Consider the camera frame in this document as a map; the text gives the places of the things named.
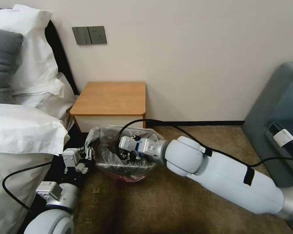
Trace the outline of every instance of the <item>black baseboard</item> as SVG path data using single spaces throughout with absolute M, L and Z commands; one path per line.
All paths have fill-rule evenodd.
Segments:
M 146 122 L 146 127 L 154 126 L 242 126 L 244 121 L 167 121 L 163 123 Z

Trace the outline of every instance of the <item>cable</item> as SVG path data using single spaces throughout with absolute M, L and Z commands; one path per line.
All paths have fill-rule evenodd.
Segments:
M 211 150 L 211 151 L 214 151 L 214 152 L 217 152 L 217 153 L 224 154 L 224 155 L 226 155 L 227 157 L 229 157 L 229 158 L 231 158 L 231 159 L 233 159 L 233 160 L 235 160 L 235 161 L 237 161 L 237 162 L 239 162 L 239 163 L 242 163 L 242 164 L 244 164 L 244 165 L 247 166 L 247 167 L 257 167 L 257 166 L 263 164 L 264 162 L 267 162 L 267 161 L 270 161 L 270 160 L 276 160 L 276 159 L 278 159 L 278 160 L 291 160 L 291 161 L 293 161 L 293 158 L 271 157 L 271 158 L 263 159 L 263 160 L 259 161 L 259 162 L 256 163 L 256 164 L 248 164 L 248 163 L 243 162 L 243 161 L 241 161 L 240 159 L 238 159 L 238 158 L 236 158 L 236 157 L 234 157 L 234 156 L 232 156 L 232 155 L 230 155 L 230 154 L 228 154 L 228 153 L 225 153 L 225 152 L 220 151 L 220 150 L 218 150 L 218 149 L 213 149 L 213 148 L 210 148 L 210 147 L 204 145 L 204 144 L 201 143 L 198 139 L 196 139 L 194 136 L 192 136 L 190 133 L 188 133 L 187 131 L 183 130 L 182 128 L 180 128 L 180 127 L 178 127 L 178 126 L 172 125 L 172 124 L 170 124 L 170 123 L 168 123 L 168 122 L 166 122 L 166 121 L 155 120 L 155 119 L 139 119 L 139 120 L 134 120 L 134 121 L 131 121 L 131 122 L 129 122 L 128 124 L 126 124 L 125 126 L 122 127 L 122 129 L 119 131 L 119 133 L 118 133 L 118 135 L 117 135 L 117 141 L 116 141 L 116 153 L 117 153 L 117 155 L 118 155 L 119 157 L 121 157 L 121 156 L 120 156 L 120 152 L 119 152 L 119 139 L 120 139 L 120 136 L 121 136 L 122 132 L 123 132 L 128 126 L 130 126 L 131 124 L 137 123 L 137 122 L 165 123 L 165 124 L 167 124 L 168 126 L 171 126 L 171 127 L 175 128 L 175 129 L 177 129 L 177 130 L 183 132 L 183 133 L 186 134 L 188 137 L 190 137 L 192 140 L 194 140 L 195 142 L 197 142 L 197 143 L 199 143 L 201 146 L 203 146 L 205 149 L 209 149 L 209 150 Z
M 34 214 L 33 214 L 33 212 L 31 211 L 31 209 L 30 209 L 25 203 L 23 203 L 20 199 L 18 199 L 16 196 L 14 196 L 14 195 L 13 195 L 13 194 L 7 189 L 7 187 L 6 187 L 6 180 L 7 180 L 8 178 L 10 178 L 11 176 L 17 174 L 17 173 L 24 172 L 24 171 L 29 171 L 29 170 L 31 170 L 31 169 L 35 169 L 35 168 L 38 168 L 38 167 L 42 167 L 42 166 L 49 165 L 49 164 L 51 164 L 51 163 L 52 163 L 52 162 L 46 162 L 46 163 L 39 164 L 39 165 L 36 165 L 36 166 L 32 166 L 32 167 L 28 167 L 28 168 L 25 168 L 25 169 L 21 169 L 21 170 L 19 170 L 19 171 L 15 171 L 15 172 L 13 172 L 13 173 L 7 175 L 7 176 L 3 179 L 3 181 L 2 181 L 2 187 L 3 187 L 4 191 L 5 191 L 5 192 L 6 192 L 6 193 L 7 193 L 12 199 L 14 199 L 18 204 L 20 204 L 22 207 L 24 207 L 25 209 L 27 209 L 28 212 L 31 213 L 32 215 L 34 215 Z

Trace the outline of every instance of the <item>trash bin liner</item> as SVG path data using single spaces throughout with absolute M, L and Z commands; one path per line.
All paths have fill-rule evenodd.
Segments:
M 106 125 L 95 126 L 87 136 L 85 148 L 93 147 L 95 166 L 113 178 L 127 182 L 136 182 L 147 176 L 156 167 L 154 162 L 141 157 L 134 162 L 121 160 L 116 155 L 116 140 L 122 126 Z M 163 140 L 163 137 L 153 129 L 126 128 L 121 136 L 140 136 L 152 140 Z

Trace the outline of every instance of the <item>gray switch plate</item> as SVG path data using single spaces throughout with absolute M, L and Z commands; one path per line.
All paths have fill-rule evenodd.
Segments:
M 92 44 L 107 44 L 104 26 L 88 27 Z
M 107 44 L 104 26 L 72 27 L 78 45 Z

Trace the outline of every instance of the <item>brown carpet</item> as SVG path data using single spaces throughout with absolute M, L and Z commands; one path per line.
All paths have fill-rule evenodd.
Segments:
M 259 161 L 240 127 L 184 129 L 202 143 L 245 162 Z M 155 130 L 166 140 L 181 135 L 170 127 Z M 267 174 L 263 166 L 257 169 Z M 269 214 L 254 215 L 164 167 L 157 167 L 137 183 L 117 182 L 95 170 L 81 193 L 75 228 L 77 234 L 293 233 L 283 220 Z

